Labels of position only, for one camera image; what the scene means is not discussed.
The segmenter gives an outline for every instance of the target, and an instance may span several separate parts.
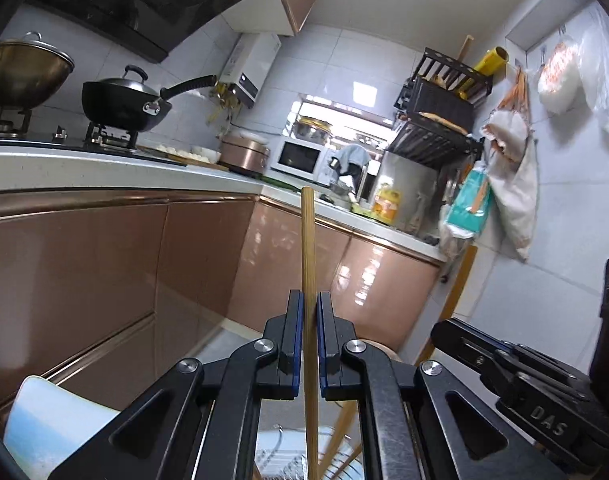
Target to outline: cutting board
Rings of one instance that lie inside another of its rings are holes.
[[[155,148],[149,148],[148,146],[137,146],[137,148],[138,150],[142,150],[143,152],[151,153],[152,155],[159,156],[161,158],[175,160],[176,162],[181,162],[182,164],[190,164],[191,166],[201,166],[202,168],[211,168],[212,170],[229,171],[229,168],[227,168],[226,166],[221,166],[220,164],[202,162],[201,160],[195,160],[193,158],[187,158],[185,156],[174,155],[173,153],[161,152],[160,150],[156,150]]]

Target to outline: white countertop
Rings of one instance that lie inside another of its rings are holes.
[[[229,171],[172,166],[100,153],[0,146],[0,191],[71,187],[189,189],[262,195],[300,206],[300,195]],[[331,204],[316,201],[316,215],[445,262],[437,247]]]

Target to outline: metal screw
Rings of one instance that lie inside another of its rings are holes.
[[[258,339],[254,344],[253,348],[255,348],[258,352],[270,352],[273,350],[273,341],[271,339]]]
[[[437,361],[432,361],[429,359],[428,361],[424,361],[420,365],[421,370],[431,376],[440,375],[442,373],[442,365]]]
[[[366,350],[366,343],[361,339],[351,339],[347,342],[347,350],[354,354],[360,354]]]
[[[190,374],[198,369],[198,364],[197,359],[187,357],[178,363],[178,370],[183,374]]]

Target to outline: yellow pipe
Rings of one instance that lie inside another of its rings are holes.
[[[478,64],[473,68],[480,72],[482,75],[493,75],[500,67],[503,67],[508,62],[508,52],[501,46],[495,47],[493,50],[489,50],[482,59],[478,61]],[[466,91],[473,86],[473,79],[469,79],[460,88],[460,97],[467,99]]]

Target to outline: microwave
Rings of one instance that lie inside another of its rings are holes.
[[[293,176],[318,182],[318,177],[328,165],[333,149],[309,140],[283,137],[271,148],[269,167]]]

